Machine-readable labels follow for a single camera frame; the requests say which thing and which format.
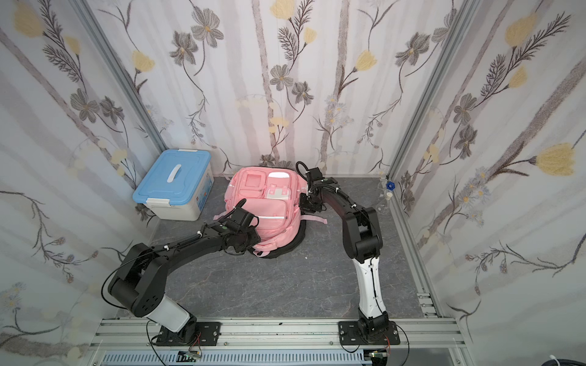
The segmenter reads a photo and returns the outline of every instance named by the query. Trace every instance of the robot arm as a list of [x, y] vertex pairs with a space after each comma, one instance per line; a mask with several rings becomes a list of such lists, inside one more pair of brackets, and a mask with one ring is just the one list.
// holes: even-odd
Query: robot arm
[[[379, 256], [383, 243], [376, 212], [355, 203], [335, 179], [324, 178], [318, 168], [305, 168], [308, 193], [301, 193], [299, 206], [304, 212], [314, 213], [322, 211], [323, 204], [327, 203], [342, 219], [344, 249], [358, 276], [358, 331], [364, 342], [374, 343], [389, 329], [380, 291]], [[234, 247], [237, 254], [244, 254], [258, 244], [260, 237], [255, 226], [250, 225], [256, 216], [242, 208], [245, 202], [245, 199], [240, 201], [218, 221], [204, 224], [193, 237], [155, 247], [134, 245], [115, 272], [108, 286], [109, 294], [135, 316], [161, 324], [173, 333], [175, 340], [193, 343], [198, 334], [196, 318], [165, 295], [167, 276], [205, 254], [229, 247]]]
[[362, 339], [373, 343], [389, 329], [389, 316], [383, 303], [379, 279], [379, 257], [383, 240], [379, 219], [375, 209], [364, 208], [354, 202], [338, 185], [334, 178], [324, 178], [319, 168], [306, 170], [307, 194], [301, 193], [299, 206], [315, 213], [327, 203], [342, 219], [342, 242], [344, 250], [356, 268], [360, 291], [358, 328]]

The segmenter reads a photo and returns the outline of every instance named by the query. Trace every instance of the yellow flower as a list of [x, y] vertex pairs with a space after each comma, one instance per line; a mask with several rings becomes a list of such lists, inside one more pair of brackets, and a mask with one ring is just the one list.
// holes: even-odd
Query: yellow flower
[[271, 6], [271, 13], [278, 19], [289, 19], [295, 12], [295, 0], [277, 0]]
[[431, 161], [434, 163], [439, 163], [440, 162], [440, 149], [438, 149], [438, 147], [432, 143], [430, 145], [429, 150], [427, 150], [424, 154], [423, 154], [423, 159], [427, 160], [431, 158]]
[[536, 20], [537, 14], [534, 13], [511, 24], [505, 32], [505, 41], [509, 44], [509, 46], [520, 46], [523, 41], [525, 41], [525, 38], [528, 37], [529, 33], [531, 33], [533, 30]]
[[272, 117], [271, 118], [271, 123], [275, 126], [277, 125], [281, 125], [283, 127], [287, 127], [289, 125], [289, 121], [287, 121], [285, 118], [283, 117]]
[[366, 71], [376, 64], [376, 59], [370, 51], [364, 51], [358, 56], [355, 69], [358, 71]]
[[132, 63], [134, 63], [134, 67], [142, 73], [151, 71], [152, 68], [155, 67], [155, 62], [140, 51], [134, 51], [132, 53]]
[[525, 66], [519, 67], [516, 73], [514, 73], [513, 77], [509, 81], [509, 88], [518, 88], [524, 83], [527, 82], [527, 70], [525, 70]]
[[572, 145], [566, 142], [545, 149], [529, 162], [537, 165], [545, 174], [569, 176], [574, 174], [574, 169], [572, 169], [574, 154]]
[[14, 29], [27, 37], [34, 38], [43, 34], [43, 23], [35, 10], [24, 1], [16, 4], [14, 12]]
[[128, 157], [128, 152], [126, 151], [126, 149], [116, 149], [114, 150], [114, 153], [112, 154], [112, 158], [110, 159], [110, 162], [114, 163], [114, 164], [119, 164], [122, 160], [126, 159]]
[[79, 46], [79, 41], [77, 40], [77, 38], [70, 37], [70, 36], [65, 36], [63, 38], [65, 38], [65, 42], [67, 43], [67, 45], [69, 46], [69, 48], [71, 48], [71, 50], [73, 51], [73, 53], [80, 54], [81, 48]]
[[310, 27], [305, 28], [305, 33], [303, 34], [303, 40], [305, 43], [309, 44], [313, 42], [318, 36], [318, 33], [311, 29]]

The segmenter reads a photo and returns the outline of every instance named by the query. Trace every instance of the gray flower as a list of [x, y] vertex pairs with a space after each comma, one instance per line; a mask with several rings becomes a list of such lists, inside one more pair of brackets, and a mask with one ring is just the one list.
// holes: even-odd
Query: gray flower
[[476, 98], [472, 98], [472, 94], [464, 94], [462, 99], [460, 99], [460, 105], [454, 107], [454, 123], [467, 125], [470, 122], [470, 112], [474, 109], [476, 105]]
[[275, 166], [275, 158], [271, 154], [261, 155], [258, 166]]
[[202, 41], [205, 39], [210, 47], [216, 48], [218, 46], [216, 39], [224, 39], [224, 34], [216, 29], [220, 25], [220, 18], [210, 9], [202, 11], [197, 6], [193, 7], [191, 16], [199, 23], [191, 27], [193, 37]]
[[87, 101], [87, 94], [81, 89], [77, 89], [77, 94], [71, 95], [71, 106], [73, 109], [79, 111], [79, 119], [85, 121], [89, 118], [91, 123], [96, 122], [96, 115], [100, 111], [100, 107], [95, 100]]
[[401, 177], [401, 184], [406, 187], [409, 183], [411, 183], [411, 175], [409, 171], [406, 170], [405, 174]]
[[290, 87], [293, 85], [293, 78], [287, 77], [289, 75], [289, 66], [288, 65], [275, 65], [271, 69], [271, 75], [273, 78], [271, 79], [271, 84], [277, 86], [277, 90], [283, 90], [284, 87]]
[[445, 17], [444, 17], [444, 25], [445, 27], [435, 28], [434, 34], [431, 36], [431, 41], [438, 43], [443, 42], [445, 38], [448, 36], [449, 28], [452, 26], [452, 22], [454, 21], [454, 17], [456, 17], [456, 13], [458, 11], [456, 9], [452, 9]]
[[122, 111], [122, 107], [115, 107], [114, 101], [108, 97], [104, 97], [100, 102], [102, 106], [102, 113], [105, 117], [110, 117], [112, 122], [115, 124], [118, 123], [118, 117], [120, 119], [124, 119], [124, 112]]
[[478, 130], [474, 130], [470, 125], [460, 131], [460, 141], [458, 141], [454, 147], [462, 150], [460, 153], [461, 159], [466, 159], [468, 156], [472, 155], [470, 145], [474, 143], [477, 133]]
[[408, 189], [403, 194], [403, 206], [405, 206], [405, 211], [411, 211], [411, 206], [415, 203], [415, 197], [413, 197], [413, 192]]
[[197, 45], [193, 39], [191, 39], [191, 34], [175, 31], [173, 33], [173, 45], [175, 45], [177, 49], [169, 52], [169, 56], [175, 59], [177, 65], [181, 66], [185, 59], [191, 64], [195, 64], [193, 52], [197, 51]]
[[293, 162], [290, 160], [281, 160], [277, 163], [277, 166], [281, 167], [283, 169], [291, 169], [291, 170], [293, 170], [293, 167], [294, 167]]
[[420, 35], [419, 32], [417, 32], [411, 37], [411, 40], [407, 42], [406, 45], [408, 50], [397, 52], [395, 55], [397, 58], [395, 64], [397, 64], [397, 66], [402, 66], [405, 61], [409, 61], [411, 65], [415, 65], [419, 58], [419, 54], [425, 53], [430, 49], [430, 36], [424, 34]]
[[301, 102], [301, 100], [304, 100], [306, 104], [311, 104], [311, 100], [314, 97], [313, 95], [309, 95], [307, 93], [309, 90], [311, 89], [307, 85], [307, 81], [304, 81], [303, 83], [295, 83], [295, 85], [293, 85], [293, 89], [291, 90], [293, 94], [297, 95], [297, 98], [295, 98], [295, 104]]

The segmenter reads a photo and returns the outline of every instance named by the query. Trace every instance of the white tube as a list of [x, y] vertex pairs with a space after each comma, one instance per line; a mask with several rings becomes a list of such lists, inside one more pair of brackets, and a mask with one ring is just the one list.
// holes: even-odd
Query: white tube
[[358, 290], [360, 291], [360, 311], [366, 317], [377, 317], [387, 310], [383, 303], [380, 291], [379, 258], [370, 258], [361, 264], [353, 259], [356, 274], [358, 275]]
[[159, 323], [173, 333], [177, 333], [189, 320], [189, 313], [167, 295], [163, 295], [163, 299], [155, 310], [144, 317]]

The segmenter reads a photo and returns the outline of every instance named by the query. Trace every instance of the metal bar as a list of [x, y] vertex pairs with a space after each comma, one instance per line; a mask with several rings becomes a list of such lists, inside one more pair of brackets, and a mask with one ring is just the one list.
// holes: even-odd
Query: metal bar
[[474, 16], [480, 2], [481, 0], [464, 0], [456, 19], [454, 19], [454, 25], [447, 37], [446, 44], [439, 54], [438, 62], [431, 73], [431, 77], [428, 80], [423, 93], [421, 94], [415, 113], [413, 113], [413, 117], [409, 122], [409, 126], [403, 136], [403, 140], [401, 141], [401, 145], [389, 167], [387, 179], [389, 179], [389, 177], [395, 178], [397, 176], [398, 170], [409, 151], [409, 147], [413, 142], [415, 134], [425, 118], [425, 113], [431, 104], [433, 96], [439, 89], [441, 81], [448, 72], [450, 61], [454, 58], [456, 49], [462, 42], [464, 34], [468, 30], [468, 26], [472, 21], [472, 17]]
[[[218, 346], [214, 350], [237, 349], [340, 349], [338, 322], [354, 319], [333, 318], [201, 318], [200, 321], [222, 323]], [[127, 318], [103, 320], [89, 350], [149, 350], [146, 319]], [[465, 347], [464, 338], [454, 319], [392, 319], [402, 327], [411, 348]], [[160, 329], [149, 324], [151, 337]], [[401, 345], [406, 339], [399, 332]], [[368, 347], [384, 347], [385, 344]], [[161, 350], [181, 350], [185, 347], [158, 347]]]
[[395, 220], [395, 226], [397, 227], [399, 239], [401, 240], [401, 245], [405, 251], [407, 263], [411, 269], [411, 274], [413, 275], [413, 280], [415, 281], [415, 285], [417, 287], [417, 292], [429, 293], [435, 306], [437, 316], [442, 316], [442, 309], [440, 303], [437, 300], [438, 297], [435, 293], [433, 285], [431, 284], [431, 278], [425, 269], [425, 263], [423, 263], [423, 258], [419, 253], [419, 249], [417, 249], [415, 246], [413, 233], [411, 232], [407, 218], [401, 209], [399, 197], [397, 197], [396, 194], [393, 195], [393, 198], [391, 198], [390, 208], [391, 215]]
[[152, 121], [151, 116], [147, 112], [147, 109], [142, 104], [140, 96], [132, 85], [130, 76], [125, 71], [125, 68], [118, 59], [116, 52], [108, 42], [108, 39], [106, 38], [106, 35], [100, 27], [96, 17], [92, 13], [89, 4], [86, 0], [69, 0], [69, 3], [77, 14], [81, 24], [86, 29], [86, 32], [94, 42], [94, 45], [96, 46], [103, 61], [106, 63], [108, 69], [110, 69], [110, 72], [112, 72], [112, 75], [118, 82], [118, 86], [120, 86], [122, 92], [130, 102], [132, 109], [137, 113], [138, 118], [149, 137], [161, 152], [167, 150], [167, 145], [161, 138], [161, 135]]

